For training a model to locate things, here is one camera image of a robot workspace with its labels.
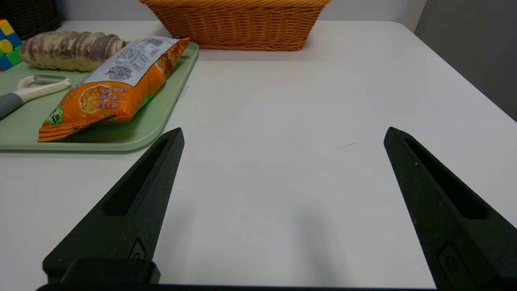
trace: white table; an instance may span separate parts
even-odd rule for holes
[[[166,35],[154,21],[62,29]],[[400,24],[320,21],[298,52],[201,51],[187,85],[165,128],[186,145],[161,283],[433,287],[389,126],[517,224],[516,124]],[[43,285],[43,258],[143,151],[0,153],[0,289]]]

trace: green tray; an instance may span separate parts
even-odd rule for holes
[[[0,150],[130,151],[160,135],[197,59],[199,47],[190,43],[173,73],[151,101],[127,123],[87,128],[62,142],[37,142],[38,129],[68,90],[31,100],[0,120]],[[0,72],[0,96],[16,89],[18,81],[34,75],[60,75],[77,84],[88,73],[40,69],[25,63]]]

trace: nutrition label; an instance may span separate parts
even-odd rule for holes
[[[136,86],[160,56],[178,41],[161,36],[134,40],[93,71],[82,83],[119,81]]]

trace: dark basket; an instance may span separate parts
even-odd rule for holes
[[[61,26],[56,0],[0,0],[0,19],[7,19],[21,40]]]

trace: barcode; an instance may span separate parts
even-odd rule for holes
[[[159,39],[155,39],[155,38],[148,38],[145,40],[145,42],[150,43],[151,45],[155,45],[157,47],[159,47],[163,44],[163,40],[159,40]]]

